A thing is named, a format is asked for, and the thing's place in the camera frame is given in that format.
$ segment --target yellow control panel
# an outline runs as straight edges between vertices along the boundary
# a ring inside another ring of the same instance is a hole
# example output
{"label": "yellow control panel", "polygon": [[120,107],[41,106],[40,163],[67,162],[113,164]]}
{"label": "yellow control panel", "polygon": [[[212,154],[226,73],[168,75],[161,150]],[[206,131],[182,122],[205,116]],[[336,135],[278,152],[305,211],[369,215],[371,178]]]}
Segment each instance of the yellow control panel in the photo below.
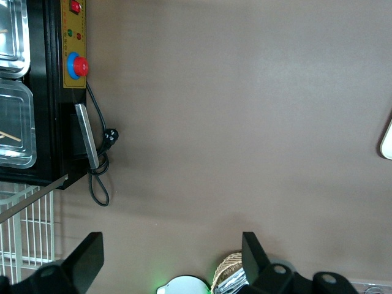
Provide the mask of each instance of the yellow control panel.
{"label": "yellow control panel", "polygon": [[61,0],[62,76],[64,88],[85,88],[86,0]]}

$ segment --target red switch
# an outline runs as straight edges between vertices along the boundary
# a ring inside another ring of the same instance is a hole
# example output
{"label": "red switch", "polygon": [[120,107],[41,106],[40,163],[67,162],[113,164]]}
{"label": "red switch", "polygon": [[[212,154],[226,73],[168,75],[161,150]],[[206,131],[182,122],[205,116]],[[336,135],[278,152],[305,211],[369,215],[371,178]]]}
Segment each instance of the red switch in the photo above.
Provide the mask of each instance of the red switch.
{"label": "red switch", "polygon": [[73,70],[79,77],[85,77],[88,74],[88,62],[84,57],[76,57],[73,62]]}
{"label": "red switch", "polygon": [[79,14],[80,12],[80,4],[78,1],[71,0],[71,11]]}

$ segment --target black power cord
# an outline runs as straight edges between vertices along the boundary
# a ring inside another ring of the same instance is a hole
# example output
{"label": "black power cord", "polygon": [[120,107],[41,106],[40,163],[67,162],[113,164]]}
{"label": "black power cord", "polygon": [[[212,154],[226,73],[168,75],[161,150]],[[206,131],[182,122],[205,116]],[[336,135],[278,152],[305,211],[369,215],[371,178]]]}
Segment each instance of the black power cord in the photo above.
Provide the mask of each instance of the black power cord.
{"label": "black power cord", "polygon": [[[108,206],[109,205],[109,193],[106,190],[105,185],[103,182],[100,180],[99,176],[102,176],[104,173],[106,173],[109,169],[109,157],[107,156],[106,152],[112,147],[117,139],[118,139],[118,132],[116,129],[107,129],[106,128],[106,122],[104,119],[104,116],[102,115],[101,110],[99,109],[98,103],[96,101],[96,98],[94,96],[94,93],[92,92],[92,89],[90,85],[87,83],[87,91],[91,97],[91,100],[98,112],[100,123],[102,125],[102,133],[103,133],[103,139],[102,139],[102,144],[100,148],[97,150],[98,157],[103,158],[102,163],[97,167],[97,168],[89,168],[88,169],[88,187],[90,190],[90,195],[91,198],[100,206]],[[105,202],[101,202],[98,200],[94,193],[94,189],[92,188],[92,178],[95,178],[99,184],[99,186],[102,188],[104,194],[105,194]]]}

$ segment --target woven basket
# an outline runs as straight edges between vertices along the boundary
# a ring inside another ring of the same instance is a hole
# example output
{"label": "woven basket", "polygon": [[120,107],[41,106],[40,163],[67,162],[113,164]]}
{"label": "woven basket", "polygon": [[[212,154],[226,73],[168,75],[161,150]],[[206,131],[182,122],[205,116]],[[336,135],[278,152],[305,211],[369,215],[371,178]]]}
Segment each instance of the woven basket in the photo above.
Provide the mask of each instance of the woven basket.
{"label": "woven basket", "polygon": [[214,294],[215,288],[240,268],[243,267],[242,253],[237,252],[230,254],[217,267],[214,275],[213,284],[211,286],[211,293]]}

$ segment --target white object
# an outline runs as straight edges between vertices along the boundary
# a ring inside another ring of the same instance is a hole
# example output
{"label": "white object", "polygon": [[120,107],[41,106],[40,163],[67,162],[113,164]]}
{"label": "white object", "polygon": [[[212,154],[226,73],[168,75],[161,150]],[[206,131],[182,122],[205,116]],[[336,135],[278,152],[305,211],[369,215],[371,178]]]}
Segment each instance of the white object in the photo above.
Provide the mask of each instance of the white object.
{"label": "white object", "polygon": [[210,292],[207,285],[197,277],[180,276],[159,287],[157,294],[210,294]]}
{"label": "white object", "polygon": [[390,122],[390,125],[388,127],[388,130],[386,130],[384,139],[381,142],[381,147],[380,151],[381,154],[387,158],[392,160],[392,121]]}
{"label": "white object", "polygon": [[[29,198],[38,186],[0,183],[0,213]],[[53,191],[0,224],[0,276],[11,284],[55,259]]]}

